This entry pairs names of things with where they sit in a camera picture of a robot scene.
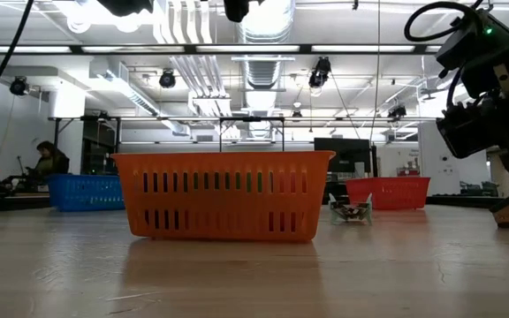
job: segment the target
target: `person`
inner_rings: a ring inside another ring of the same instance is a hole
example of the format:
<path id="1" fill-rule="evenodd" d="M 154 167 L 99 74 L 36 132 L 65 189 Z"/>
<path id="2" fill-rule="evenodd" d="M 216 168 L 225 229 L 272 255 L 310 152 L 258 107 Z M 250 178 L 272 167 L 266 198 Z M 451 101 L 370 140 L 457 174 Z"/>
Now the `person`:
<path id="1" fill-rule="evenodd" d="M 41 154 L 41 159 L 34 169 L 29 169 L 29 175 L 33 177 L 47 177 L 54 173 L 68 173 L 70 159 L 50 141 L 43 141 L 36 149 Z"/>

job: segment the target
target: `plastic basket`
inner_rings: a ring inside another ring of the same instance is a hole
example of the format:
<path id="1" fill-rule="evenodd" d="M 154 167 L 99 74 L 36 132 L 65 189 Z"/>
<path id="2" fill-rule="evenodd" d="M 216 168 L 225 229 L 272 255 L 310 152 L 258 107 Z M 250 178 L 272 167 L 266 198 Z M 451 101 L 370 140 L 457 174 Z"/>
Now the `plastic basket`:
<path id="1" fill-rule="evenodd" d="M 372 193 L 372 208 L 423 208 L 429 178 L 361 178 L 346 181 L 351 203 L 364 202 Z"/>
<path id="2" fill-rule="evenodd" d="M 60 211 L 124 209 L 117 176 L 52 175 L 50 205 Z"/>
<path id="3" fill-rule="evenodd" d="M 137 236 L 308 241 L 331 151 L 113 155 Z"/>

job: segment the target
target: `red basket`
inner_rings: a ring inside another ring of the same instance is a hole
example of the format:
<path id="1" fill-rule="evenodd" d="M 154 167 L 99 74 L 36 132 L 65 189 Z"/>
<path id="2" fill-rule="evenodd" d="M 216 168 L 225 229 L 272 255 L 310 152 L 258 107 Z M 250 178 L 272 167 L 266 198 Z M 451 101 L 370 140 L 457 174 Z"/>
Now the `red basket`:
<path id="1" fill-rule="evenodd" d="M 309 241 L 331 151 L 115 154 L 131 232 Z"/>
<path id="2" fill-rule="evenodd" d="M 364 202 L 372 193 L 372 208 L 423 208 L 429 178 L 361 178 L 346 181 L 351 203 Z"/>

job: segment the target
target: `wooden table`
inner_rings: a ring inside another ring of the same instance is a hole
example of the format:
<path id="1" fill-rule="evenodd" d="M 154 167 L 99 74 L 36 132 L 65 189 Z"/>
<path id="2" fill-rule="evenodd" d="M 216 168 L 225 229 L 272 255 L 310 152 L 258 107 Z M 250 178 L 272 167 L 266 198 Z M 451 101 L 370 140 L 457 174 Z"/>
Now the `wooden table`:
<path id="1" fill-rule="evenodd" d="M 508 317 L 509 230 L 428 206 L 310 244 L 161 241 L 125 212 L 0 212 L 0 317 Z"/>

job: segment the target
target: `computer monitor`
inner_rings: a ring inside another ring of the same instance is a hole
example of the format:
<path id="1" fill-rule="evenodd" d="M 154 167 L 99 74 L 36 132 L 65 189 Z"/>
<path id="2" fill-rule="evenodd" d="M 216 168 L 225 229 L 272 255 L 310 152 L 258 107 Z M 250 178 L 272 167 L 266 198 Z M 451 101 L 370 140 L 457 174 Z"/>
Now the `computer monitor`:
<path id="1" fill-rule="evenodd" d="M 329 172 L 355 172 L 355 163 L 364 163 L 365 172 L 370 172 L 369 140 L 315 138 L 314 150 L 335 151 L 329 161 Z"/>

